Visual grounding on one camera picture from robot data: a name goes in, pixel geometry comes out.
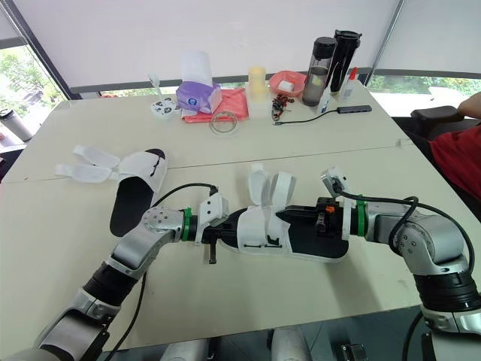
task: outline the black slipper sole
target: black slipper sole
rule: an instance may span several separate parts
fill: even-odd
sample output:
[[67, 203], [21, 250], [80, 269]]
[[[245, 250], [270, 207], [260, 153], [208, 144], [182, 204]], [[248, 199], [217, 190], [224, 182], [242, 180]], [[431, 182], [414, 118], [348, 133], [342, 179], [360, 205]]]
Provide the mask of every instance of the black slipper sole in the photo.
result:
[[[165, 159], [160, 149], [146, 150]], [[153, 191], [145, 181], [139, 177], [129, 177], [119, 183], [119, 189], [110, 216], [110, 231], [117, 237], [134, 229], [142, 219], [145, 211], [152, 204]]]

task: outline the floor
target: floor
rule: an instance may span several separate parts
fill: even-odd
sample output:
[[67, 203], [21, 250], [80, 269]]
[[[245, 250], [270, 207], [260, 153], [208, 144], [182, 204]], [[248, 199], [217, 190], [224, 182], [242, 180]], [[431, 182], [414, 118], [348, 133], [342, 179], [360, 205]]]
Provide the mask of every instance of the floor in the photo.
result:
[[[337, 361], [331, 350], [332, 341], [348, 337], [351, 343], [363, 344], [369, 361], [401, 359], [404, 336], [419, 307], [380, 312], [300, 325], [314, 361]], [[422, 360], [421, 334], [427, 328], [419, 324], [410, 345], [409, 360]], [[219, 361], [266, 361], [271, 358], [267, 348], [268, 330], [227, 335], [220, 339]], [[120, 351], [113, 361], [159, 360], [165, 345]]]

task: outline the purple tissue box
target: purple tissue box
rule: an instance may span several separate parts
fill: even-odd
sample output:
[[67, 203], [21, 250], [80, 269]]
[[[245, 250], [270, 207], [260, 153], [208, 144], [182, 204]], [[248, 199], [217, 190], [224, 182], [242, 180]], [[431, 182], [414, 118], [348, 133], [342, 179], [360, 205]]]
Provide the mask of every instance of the purple tissue box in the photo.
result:
[[195, 81], [184, 81], [177, 91], [177, 103], [190, 111], [212, 114], [222, 101], [220, 85], [208, 86]]

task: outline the green trees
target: green trees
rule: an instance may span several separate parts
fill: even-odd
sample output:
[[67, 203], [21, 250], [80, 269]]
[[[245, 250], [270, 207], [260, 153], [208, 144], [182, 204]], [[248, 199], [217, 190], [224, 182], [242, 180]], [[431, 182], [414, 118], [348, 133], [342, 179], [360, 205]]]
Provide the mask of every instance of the green trees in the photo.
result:
[[20, 116], [28, 112], [28, 100], [53, 108], [63, 96], [26, 46], [0, 51], [0, 108], [12, 108]]
[[466, 96], [481, 92], [481, 80], [455, 77], [374, 75], [368, 89], [377, 93], [429, 94], [430, 86], [456, 89]]

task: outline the table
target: table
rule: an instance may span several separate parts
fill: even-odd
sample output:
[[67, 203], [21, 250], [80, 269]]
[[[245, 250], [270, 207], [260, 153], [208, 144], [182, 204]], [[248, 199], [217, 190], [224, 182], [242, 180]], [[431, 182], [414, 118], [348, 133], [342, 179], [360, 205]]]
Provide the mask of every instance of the table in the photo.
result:
[[[246, 176], [252, 162], [173, 168], [166, 192], [189, 181], [219, 186], [234, 211], [250, 203]], [[418, 195], [448, 211], [473, 239], [481, 225], [413, 145], [376, 150], [293, 156], [264, 161], [271, 173], [298, 178], [292, 204], [314, 205], [327, 196], [322, 171], [339, 165], [352, 191], [369, 196]], [[114, 182], [71, 180], [0, 185], [1, 292], [0, 356], [32, 344], [47, 324], [111, 252], [109, 232]], [[172, 208], [195, 208], [203, 189], [167, 199]], [[275, 256], [247, 256], [218, 246], [216, 265], [207, 264], [207, 246], [169, 244], [152, 264], [136, 326], [123, 345], [140, 347], [173, 341], [328, 320], [419, 304], [404, 261], [382, 244], [352, 237], [346, 258], [335, 265]], [[481, 268], [473, 277], [481, 280]], [[111, 348], [133, 315], [138, 285], [112, 324]]]
[[[348, 102], [370, 105], [362, 114], [327, 114], [307, 124], [273, 126], [271, 120], [241, 122], [234, 135], [215, 135], [206, 123], [185, 124], [180, 115], [157, 120], [150, 112], [155, 96], [88, 99], [60, 103], [8, 173], [4, 183], [55, 179], [58, 163], [77, 163], [75, 145], [100, 147], [117, 156], [153, 147], [163, 149], [169, 168], [280, 159], [288, 156], [393, 147], [406, 138], [359, 83]], [[281, 119], [306, 120], [312, 108], [296, 100]]]

